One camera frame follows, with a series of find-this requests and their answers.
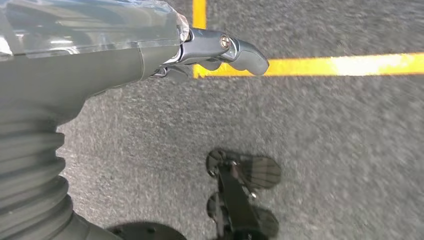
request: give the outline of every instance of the black base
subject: black base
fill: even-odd
[[[187,240],[170,226],[155,222],[131,222],[110,227],[123,240]]]

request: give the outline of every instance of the robotic hand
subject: robotic hand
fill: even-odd
[[[179,66],[193,64],[214,71],[221,63],[257,76],[263,75],[269,67],[267,58],[254,45],[224,32],[191,28],[189,37],[181,44],[177,54],[163,63],[152,77],[184,76],[185,72]]]

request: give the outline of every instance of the clear plastic cover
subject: clear plastic cover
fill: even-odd
[[[187,19],[157,0],[0,0],[0,61],[180,45]]]

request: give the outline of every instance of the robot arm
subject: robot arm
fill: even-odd
[[[121,239],[74,213],[57,126],[109,88],[220,62],[258,75],[268,67],[248,43],[189,31],[162,1],[1,1],[0,239]]]

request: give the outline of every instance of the yellow line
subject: yellow line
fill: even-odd
[[[206,29],[207,0],[193,0],[193,27]],[[287,58],[269,60],[265,76],[370,76],[424,74],[424,52],[385,55]],[[238,71],[224,63],[209,71],[193,66],[193,77],[250,77],[248,71]]]
[[[206,0],[193,0],[193,27],[206,29]]]

